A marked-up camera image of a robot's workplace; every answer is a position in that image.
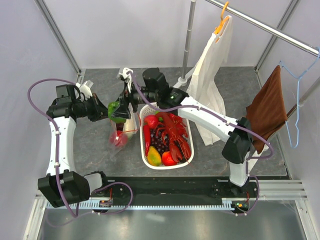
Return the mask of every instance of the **plastic basket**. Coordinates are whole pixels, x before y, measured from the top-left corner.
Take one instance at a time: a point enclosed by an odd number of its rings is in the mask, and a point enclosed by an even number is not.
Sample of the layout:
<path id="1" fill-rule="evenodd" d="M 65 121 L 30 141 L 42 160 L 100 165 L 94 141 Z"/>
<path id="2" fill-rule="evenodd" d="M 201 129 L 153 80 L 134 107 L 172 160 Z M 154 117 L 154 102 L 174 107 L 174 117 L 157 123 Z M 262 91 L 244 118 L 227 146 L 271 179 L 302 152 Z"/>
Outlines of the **plastic basket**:
<path id="1" fill-rule="evenodd" d="M 145 105 L 140 111 L 140 118 L 141 118 L 142 123 L 144 122 L 144 119 L 145 119 L 146 116 L 153 115 L 153 114 L 156 114 L 156 111 L 153 108 L 149 107 L 148 105 Z M 174 166 L 152 166 L 151 164 L 149 164 L 147 156 L 145 154 L 145 137 L 144 137 L 144 134 L 143 134 L 143 130 L 141 128 L 140 129 L 141 155 L 142 155 L 142 160 L 143 160 L 145 165 L 147 165 L 151 169 L 167 170 L 167 169 L 182 168 L 184 166 L 187 166 L 192 161 L 192 159 L 194 158 L 195 151 L 194 151 L 194 144 L 192 142 L 192 135 L 191 135 L 191 131 L 190 131 L 190 125 L 189 125 L 189 121 L 187 119 L 185 119 L 185 118 L 183 118 L 183 123 L 186 125 L 186 128 L 187 128 L 186 131 L 187 131 L 188 136 L 189 136 L 188 139 L 187 139 L 187 142 L 188 142 L 188 144 L 190 146 L 190 149 L 191 149 L 191 156 L 188 159 L 188 161 L 186 161 L 184 163 L 178 163 L 177 165 L 174 165 Z"/>

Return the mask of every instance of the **plastic bag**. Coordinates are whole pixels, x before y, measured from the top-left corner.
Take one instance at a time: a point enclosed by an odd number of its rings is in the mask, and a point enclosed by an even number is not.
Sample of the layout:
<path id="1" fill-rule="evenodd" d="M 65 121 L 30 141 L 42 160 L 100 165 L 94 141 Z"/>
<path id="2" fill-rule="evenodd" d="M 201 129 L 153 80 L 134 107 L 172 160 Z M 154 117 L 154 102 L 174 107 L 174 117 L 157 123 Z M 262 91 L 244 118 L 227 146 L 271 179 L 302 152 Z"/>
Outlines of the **plastic bag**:
<path id="1" fill-rule="evenodd" d="M 131 118 L 127 119 L 125 123 L 115 123 L 109 120 L 111 124 L 109 139 L 107 143 L 108 152 L 111 156 L 116 155 L 121 149 L 123 149 L 128 141 L 136 134 L 141 126 L 141 119 L 138 113 L 133 112 L 131 104 L 129 104 L 129 111 Z"/>
<path id="2" fill-rule="evenodd" d="M 227 62 L 233 33 L 232 17 L 225 18 L 229 20 L 223 25 L 220 32 L 222 35 L 212 34 L 196 64 L 186 91 L 199 103 L 222 115 L 226 115 L 225 102 L 216 86 L 215 76 L 222 63 Z M 196 124 L 196 127 L 204 145 L 208 146 L 220 140 L 218 136 L 199 124 Z"/>

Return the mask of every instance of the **vertical pole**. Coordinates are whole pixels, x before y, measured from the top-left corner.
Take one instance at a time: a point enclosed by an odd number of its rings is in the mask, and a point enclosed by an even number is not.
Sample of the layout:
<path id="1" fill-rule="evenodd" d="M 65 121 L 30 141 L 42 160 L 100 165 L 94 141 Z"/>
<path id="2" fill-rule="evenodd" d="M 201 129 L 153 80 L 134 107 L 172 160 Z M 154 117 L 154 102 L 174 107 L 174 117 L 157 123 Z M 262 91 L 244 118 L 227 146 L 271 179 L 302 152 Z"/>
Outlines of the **vertical pole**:
<path id="1" fill-rule="evenodd" d="M 194 23 L 194 16 L 195 16 L 195 9 L 196 9 L 196 1 L 197 0 L 191 0 L 191 4 L 190 4 L 189 21 L 188 21 L 188 28 L 186 30 L 185 48 L 184 48 L 183 63 L 182 63 L 182 76 L 178 80 L 178 82 L 181 83 L 182 86 L 187 85 L 187 82 L 188 82 L 188 80 L 186 79 L 186 73 L 187 73 L 187 64 L 188 64 L 188 57 L 189 57 L 192 26 Z"/>
<path id="2" fill-rule="evenodd" d="M 54 17 L 52 16 L 51 12 L 49 11 L 48 6 L 45 3 L 45 0 L 34 0 L 37 6 L 39 7 L 44 19 L 47 21 L 49 27 L 52 30 L 53 35 L 57 39 L 58 43 L 60 44 L 62 50 L 66 54 L 68 60 L 70 61 L 72 67 L 78 74 L 78 76 L 81 73 L 81 68 L 79 67 L 75 57 L 73 56 L 66 40 L 64 39 L 64 36 L 60 32 L 60 29 L 58 28 L 58 25 L 56 24 Z"/>
<path id="3" fill-rule="evenodd" d="M 311 85 L 311 87 L 305 92 L 305 94 L 299 100 L 299 106 L 295 104 L 290 111 L 286 114 L 288 120 L 291 115 L 296 112 L 297 108 L 301 107 L 307 99 L 320 87 L 320 77 Z"/>

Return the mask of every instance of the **red chili pepper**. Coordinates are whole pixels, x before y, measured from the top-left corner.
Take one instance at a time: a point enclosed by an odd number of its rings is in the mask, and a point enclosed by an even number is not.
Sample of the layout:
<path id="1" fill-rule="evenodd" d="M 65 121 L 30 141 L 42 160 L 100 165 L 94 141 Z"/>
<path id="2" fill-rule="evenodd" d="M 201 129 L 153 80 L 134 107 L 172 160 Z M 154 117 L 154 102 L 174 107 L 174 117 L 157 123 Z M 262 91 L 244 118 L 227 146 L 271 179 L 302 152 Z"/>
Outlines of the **red chili pepper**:
<path id="1" fill-rule="evenodd" d="M 151 143 L 151 134 L 150 134 L 150 127 L 146 124 L 143 126 L 143 135 L 145 141 L 145 155 L 148 156 L 150 143 Z"/>

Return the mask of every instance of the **clothes hanger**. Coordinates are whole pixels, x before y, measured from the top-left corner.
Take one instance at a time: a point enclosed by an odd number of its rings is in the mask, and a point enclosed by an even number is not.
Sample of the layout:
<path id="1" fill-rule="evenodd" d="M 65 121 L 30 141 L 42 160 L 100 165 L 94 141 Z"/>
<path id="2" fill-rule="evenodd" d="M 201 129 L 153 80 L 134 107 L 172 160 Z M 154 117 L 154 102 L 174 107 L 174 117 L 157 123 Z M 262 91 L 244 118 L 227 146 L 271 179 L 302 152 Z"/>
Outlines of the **clothes hanger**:
<path id="1" fill-rule="evenodd" d="M 226 18 L 224 19 L 224 13 L 225 13 L 225 10 L 226 10 L 228 4 L 229 4 L 229 2 L 227 1 L 227 2 L 224 4 L 224 6 L 223 6 L 223 9 L 222 9 L 222 12 L 221 12 L 221 16 L 220 16 L 220 18 L 221 18 L 220 24 L 219 24 L 219 26 L 217 26 L 217 27 L 215 28 L 215 30 L 214 30 L 214 32 L 213 32 L 213 33 L 216 34 L 216 35 L 221 32 L 221 30 L 222 30 L 223 27 L 224 27 L 224 24 L 226 23 L 226 21 L 229 20 L 229 17 L 226 17 Z"/>

